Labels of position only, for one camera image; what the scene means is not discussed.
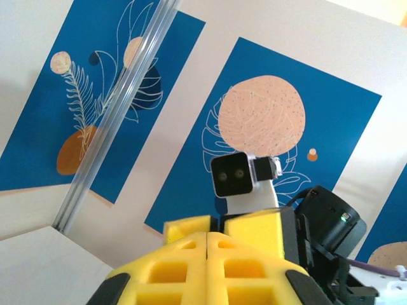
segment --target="transparent acrylic rod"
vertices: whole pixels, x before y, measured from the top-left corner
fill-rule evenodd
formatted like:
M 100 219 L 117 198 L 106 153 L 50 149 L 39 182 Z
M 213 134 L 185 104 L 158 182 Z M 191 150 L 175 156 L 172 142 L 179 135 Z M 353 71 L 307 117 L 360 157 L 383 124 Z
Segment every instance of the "transparent acrylic rod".
M 176 13 L 180 0 L 161 0 L 151 18 L 130 68 L 118 80 L 111 103 L 74 176 L 53 227 L 66 234 L 88 194 L 97 172 L 123 122 L 144 75 L 147 73 Z

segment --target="camera lens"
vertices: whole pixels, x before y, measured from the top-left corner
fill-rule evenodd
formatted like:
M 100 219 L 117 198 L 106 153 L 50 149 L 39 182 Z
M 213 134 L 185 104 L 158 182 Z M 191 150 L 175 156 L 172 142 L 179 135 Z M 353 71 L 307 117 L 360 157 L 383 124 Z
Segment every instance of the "camera lens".
M 243 170 L 237 170 L 235 172 L 235 176 L 236 176 L 236 178 L 239 178 L 239 179 L 243 178 L 244 177 L 244 171 Z
M 224 182 L 227 180 L 228 176 L 226 175 L 226 173 L 220 173 L 218 178 L 220 181 Z

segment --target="blue background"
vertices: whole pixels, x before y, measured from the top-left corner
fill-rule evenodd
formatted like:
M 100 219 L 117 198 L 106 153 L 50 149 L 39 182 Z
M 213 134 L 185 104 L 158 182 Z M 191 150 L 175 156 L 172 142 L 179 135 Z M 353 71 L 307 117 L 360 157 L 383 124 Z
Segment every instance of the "blue background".
M 50 60 L 58 51 L 66 51 L 71 60 L 84 67 L 93 81 L 95 98 L 102 91 L 102 73 L 99 65 L 91 65 L 90 55 L 102 50 L 116 55 L 116 28 L 129 0 L 100 0 L 90 2 L 75 0 L 58 34 L 51 52 L 32 89 L 29 99 L 18 119 L 13 133 L 0 159 L 0 191 L 27 187 L 50 186 L 70 183 L 73 175 L 57 172 L 57 156 L 66 139 L 71 136 L 75 121 L 66 98 L 68 85 L 64 78 L 50 69 Z M 151 18 L 158 1 L 148 15 Z M 133 20 L 152 1 L 136 0 Z M 132 37 L 142 33 L 137 23 Z M 125 120 L 102 164 L 91 189 L 114 203 L 130 173 L 137 156 L 170 93 L 204 23 L 178 13 L 168 36 L 162 44 L 155 68 L 161 75 L 163 101 L 154 110 L 139 111 L 139 122 Z M 120 26 L 119 69 L 128 43 L 128 20 Z M 114 65 L 105 64 L 106 82 L 113 81 Z
M 202 161 L 202 130 L 209 111 L 231 86 L 261 75 L 285 79 L 302 98 L 306 125 L 298 143 L 295 171 L 311 182 L 301 188 L 335 186 L 381 96 L 240 38 L 145 220 L 147 225 L 162 232 L 167 220 L 218 216 L 211 175 Z M 315 162 L 307 160 L 311 148 L 318 152 Z M 291 193 L 296 187 L 286 184 L 278 192 Z
M 357 254 L 358 261 L 367 262 L 373 252 L 389 243 L 407 241 L 406 228 L 407 167 L 404 168 L 377 220 Z

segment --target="black camera module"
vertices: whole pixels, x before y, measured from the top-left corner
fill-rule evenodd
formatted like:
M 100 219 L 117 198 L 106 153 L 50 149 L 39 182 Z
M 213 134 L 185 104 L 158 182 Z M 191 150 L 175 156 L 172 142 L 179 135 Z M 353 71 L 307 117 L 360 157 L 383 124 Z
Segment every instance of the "black camera module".
M 248 194 L 253 180 L 246 153 L 216 157 L 210 163 L 216 196 L 220 198 Z

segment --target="yellow foam padding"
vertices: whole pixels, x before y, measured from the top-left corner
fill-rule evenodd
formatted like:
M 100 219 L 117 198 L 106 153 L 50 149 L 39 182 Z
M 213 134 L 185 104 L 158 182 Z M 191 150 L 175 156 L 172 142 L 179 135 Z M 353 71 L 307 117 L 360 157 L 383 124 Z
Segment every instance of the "yellow foam padding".
M 279 210 L 273 208 L 229 219 L 224 224 L 224 233 L 283 259 L 284 239 Z
M 112 271 L 130 280 L 118 305 L 206 304 L 206 233 L 195 233 Z
M 172 243 L 195 232 L 210 231 L 210 215 L 190 217 L 164 224 L 163 243 Z
M 207 305 L 301 305 L 286 278 L 300 266 L 221 233 L 207 233 Z

